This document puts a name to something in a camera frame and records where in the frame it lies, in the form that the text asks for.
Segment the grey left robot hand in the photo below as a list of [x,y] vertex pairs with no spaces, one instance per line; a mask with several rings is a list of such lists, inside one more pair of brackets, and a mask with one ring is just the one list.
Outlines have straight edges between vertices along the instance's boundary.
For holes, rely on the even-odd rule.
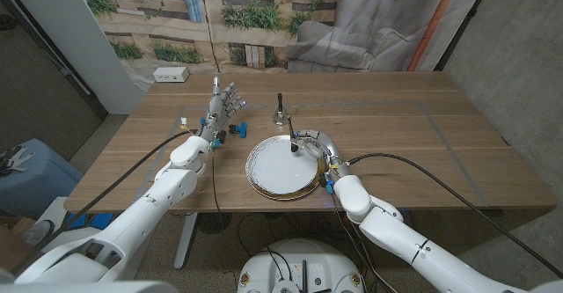
[[199,137],[213,143],[217,135],[229,126],[230,118],[242,108],[246,102],[237,95],[238,89],[232,82],[223,90],[219,76],[213,78],[213,95],[208,104],[206,120],[201,127]]

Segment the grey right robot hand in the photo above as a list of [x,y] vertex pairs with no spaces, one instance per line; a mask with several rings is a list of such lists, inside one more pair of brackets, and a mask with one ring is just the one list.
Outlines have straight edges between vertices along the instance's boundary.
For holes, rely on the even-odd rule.
[[312,157],[325,162],[325,172],[333,182],[351,174],[333,139],[325,132],[305,129],[294,132],[290,136],[294,152],[305,150]]

